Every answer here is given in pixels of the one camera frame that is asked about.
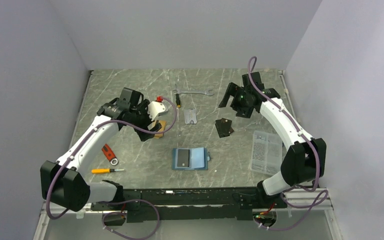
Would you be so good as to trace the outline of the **single black credit card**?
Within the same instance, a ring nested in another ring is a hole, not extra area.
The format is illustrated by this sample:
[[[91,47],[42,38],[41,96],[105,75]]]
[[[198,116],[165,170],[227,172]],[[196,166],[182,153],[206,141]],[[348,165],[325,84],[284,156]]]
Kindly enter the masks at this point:
[[[176,167],[188,168],[190,166],[190,150],[178,148],[176,153]]]

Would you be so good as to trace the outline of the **blue leather card holder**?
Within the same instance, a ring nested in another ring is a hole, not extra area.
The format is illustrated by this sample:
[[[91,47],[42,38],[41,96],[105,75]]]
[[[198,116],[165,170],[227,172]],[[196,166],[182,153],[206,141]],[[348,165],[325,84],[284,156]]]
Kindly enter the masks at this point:
[[[190,165],[189,167],[176,167],[177,149],[190,150]],[[189,170],[207,170],[208,163],[211,160],[210,153],[205,147],[198,148],[173,148],[172,149],[172,164],[173,170],[189,171]]]

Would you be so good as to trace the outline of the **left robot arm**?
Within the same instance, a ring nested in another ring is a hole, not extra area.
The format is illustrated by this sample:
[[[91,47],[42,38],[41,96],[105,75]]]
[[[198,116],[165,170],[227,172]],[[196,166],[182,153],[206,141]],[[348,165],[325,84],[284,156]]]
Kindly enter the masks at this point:
[[[142,142],[153,138],[161,128],[155,119],[168,111],[163,100],[159,96],[149,101],[141,92],[125,87],[119,97],[103,104],[79,140],[57,160],[47,160],[41,166],[46,211],[51,212],[51,203],[74,212],[99,202],[111,210],[119,209],[125,200],[121,184],[110,180],[87,182],[84,175],[96,155],[122,127],[134,128]]]

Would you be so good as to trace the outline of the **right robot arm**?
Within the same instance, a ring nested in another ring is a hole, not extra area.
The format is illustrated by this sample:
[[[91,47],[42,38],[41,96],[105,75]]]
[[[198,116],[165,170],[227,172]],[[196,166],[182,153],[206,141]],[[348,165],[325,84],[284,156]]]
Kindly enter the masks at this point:
[[[325,171],[326,142],[312,137],[298,124],[280,94],[273,88],[265,88],[259,72],[242,75],[242,86],[230,82],[219,107],[226,107],[229,99],[237,117],[249,119],[257,112],[268,120],[286,148],[280,170],[257,184],[255,200],[260,207],[269,207],[275,195],[298,184],[314,181],[318,185]]]

